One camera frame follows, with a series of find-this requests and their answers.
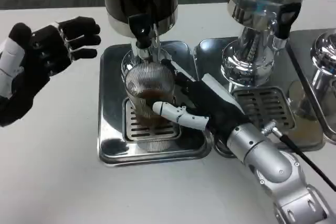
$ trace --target drip tray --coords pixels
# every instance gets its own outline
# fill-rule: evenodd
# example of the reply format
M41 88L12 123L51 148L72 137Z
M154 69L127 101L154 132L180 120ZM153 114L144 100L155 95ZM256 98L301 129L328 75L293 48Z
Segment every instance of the drip tray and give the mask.
M181 41L162 44L174 61L196 77L195 63L189 47ZM121 61L130 45L107 48L101 56L99 78L98 154L111 166L180 161L202 158L212 149L209 133L179 127L173 123L150 129L136 120L131 102L126 99L121 78ZM175 93L176 100L185 101Z
M177 139L181 135L179 125L169 121L157 127L142 126L135 117L133 105L129 99L125 102L124 121L123 136L128 141L136 141L138 143L167 141Z
M235 89L232 95L257 128L262 129L273 119L282 131L295 127L293 114L279 88Z

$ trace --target white table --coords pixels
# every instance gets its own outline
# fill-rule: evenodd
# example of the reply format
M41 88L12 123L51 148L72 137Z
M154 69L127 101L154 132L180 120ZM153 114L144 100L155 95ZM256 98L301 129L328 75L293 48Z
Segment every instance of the white table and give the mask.
M99 55L129 43L109 26L103 7L3 10L0 41L17 22L37 29L78 15L101 26ZM330 27L336 27L336 0L311 0L292 30ZM182 5L162 40L194 47L240 31L226 4ZM276 223L271 201L247 169L214 151L194 161L104 166L96 151L98 81L99 57L75 62L41 90L22 120L0 129L0 223ZM336 146L308 155L336 182ZM336 194L303 166L336 211Z

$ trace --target robotic finger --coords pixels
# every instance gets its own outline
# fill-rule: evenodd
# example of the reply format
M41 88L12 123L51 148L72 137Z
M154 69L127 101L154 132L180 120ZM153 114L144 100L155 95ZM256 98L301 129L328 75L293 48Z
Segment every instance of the robotic finger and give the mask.
M204 131L209 122L209 117L207 116L189 114L186 106L175 107L167 102L155 102L152 109L156 114L169 121L200 131Z

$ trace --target robotic hand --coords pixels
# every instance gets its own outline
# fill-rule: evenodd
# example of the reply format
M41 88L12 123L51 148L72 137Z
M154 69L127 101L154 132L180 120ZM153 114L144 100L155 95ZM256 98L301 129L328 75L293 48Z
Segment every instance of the robotic hand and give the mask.
M255 174L266 194L272 198L279 223L336 223L336 217L323 196L306 183L298 159L290 153L279 151L266 135L275 133L289 147L294 148L334 190L335 185L312 161L295 149L294 143L279 132L274 122L261 132L212 76L206 74L202 81L195 81L176 62L162 60L161 63L174 72L176 84L182 87L182 92L196 109L186 106L176 108L162 101L148 102L155 113L185 127L202 131L208 129L220 137Z
M93 18L77 17L53 23L32 33L16 24L0 45L0 126L22 118L33 106L34 96L50 77L74 60L94 58L100 27Z

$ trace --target stainless steel tray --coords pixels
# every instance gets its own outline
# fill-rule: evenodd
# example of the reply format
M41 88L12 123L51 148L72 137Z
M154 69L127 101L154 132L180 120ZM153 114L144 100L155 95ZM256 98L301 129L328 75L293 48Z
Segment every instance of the stainless steel tray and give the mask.
M203 40L194 50L194 60L196 64L197 78L198 80L203 77L204 74L210 73L218 82L224 87L229 89L228 81L223 77L221 73L222 54L223 49L232 41L236 40L236 37L231 38L217 38ZM300 41L293 40L292 43L300 43ZM305 55L297 54L298 58L305 58ZM295 81L299 81L299 77L296 70L291 63L290 57L285 50L275 57L275 67L270 80L263 85L263 87L279 87L284 94L287 95L291 84ZM292 138L292 140L303 150L313 151L318 150L324 145L323 133L321 126L318 122L310 122L305 118L301 118L294 114L296 126L286 133ZM279 148L285 148L276 138L271 137L276 142ZM215 141L218 145L215 149L222 155L227 156L228 151L219 147L220 141Z
M334 29L316 29L294 31L290 35L290 48L288 52L292 55L293 61L297 62L297 71L300 82L304 87L304 92L312 106L312 111L321 124L326 140L332 140L336 144L336 97L334 92L334 80L331 80L327 94L320 104L312 92L311 80L316 70L310 58L310 49L316 38L326 31Z
M189 47L181 41L166 41L162 47L173 60L196 77L195 64ZM127 97L121 78L121 60L130 45L107 48L101 56L99 83L98 154L112 166L158 163L195 159L206 156L212 149L211 137L197 130L181 128L181 136L171 140L130 141L125 134L123 113Z

